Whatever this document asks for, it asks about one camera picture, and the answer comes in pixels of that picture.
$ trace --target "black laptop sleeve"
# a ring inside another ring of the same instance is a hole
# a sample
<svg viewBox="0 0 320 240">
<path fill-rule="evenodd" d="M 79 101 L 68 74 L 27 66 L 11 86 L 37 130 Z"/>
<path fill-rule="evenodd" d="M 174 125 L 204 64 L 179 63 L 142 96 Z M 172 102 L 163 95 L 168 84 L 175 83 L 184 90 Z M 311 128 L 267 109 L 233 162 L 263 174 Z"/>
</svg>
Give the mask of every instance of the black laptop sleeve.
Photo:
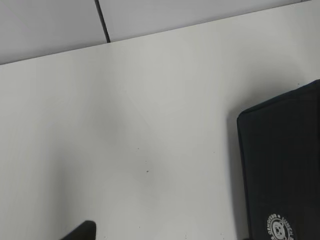
<svg viewBox="0 0 320 240">
<path fill-rule="evenodd" d="M 319 115 L 319 80 L 239 115 L 252 240 L 320 240 Z"/>
</svg>

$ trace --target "white tabletop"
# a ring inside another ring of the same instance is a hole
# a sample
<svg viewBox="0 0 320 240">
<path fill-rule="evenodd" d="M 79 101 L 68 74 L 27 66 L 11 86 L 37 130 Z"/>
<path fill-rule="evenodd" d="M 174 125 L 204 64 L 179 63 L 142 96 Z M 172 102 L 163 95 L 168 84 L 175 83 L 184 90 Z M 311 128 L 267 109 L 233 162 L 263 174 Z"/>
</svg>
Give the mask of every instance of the white tabletop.
<svg viewBox="0 0 320 240">
<path fill-rule="evenodd" d="M 241 110 L 320 78 L 320 1 L 0 66 L 0 238 L 248 236 Z"/>
</svg>

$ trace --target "black bag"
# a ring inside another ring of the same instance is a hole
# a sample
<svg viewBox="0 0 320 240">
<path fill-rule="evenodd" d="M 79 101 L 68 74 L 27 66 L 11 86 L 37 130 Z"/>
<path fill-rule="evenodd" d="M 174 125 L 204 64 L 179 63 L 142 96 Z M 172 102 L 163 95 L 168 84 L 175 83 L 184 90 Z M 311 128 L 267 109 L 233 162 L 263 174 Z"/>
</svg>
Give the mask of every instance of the black bag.
<svg viewBox="0 0 320 240">
<path fill-rule="evenodd" d="M 320 80 L 237 119 L 253 240 L 320 239 Z"/>
</svg>

